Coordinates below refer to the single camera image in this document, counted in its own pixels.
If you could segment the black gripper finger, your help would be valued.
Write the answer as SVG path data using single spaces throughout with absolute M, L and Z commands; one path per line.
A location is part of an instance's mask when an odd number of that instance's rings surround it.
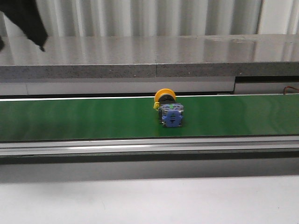
M 0 11 L 17 25 L 29 40 L 39 46 L 41 51 L 45 51 L 48 33 L 35 0 L 2 0 Z

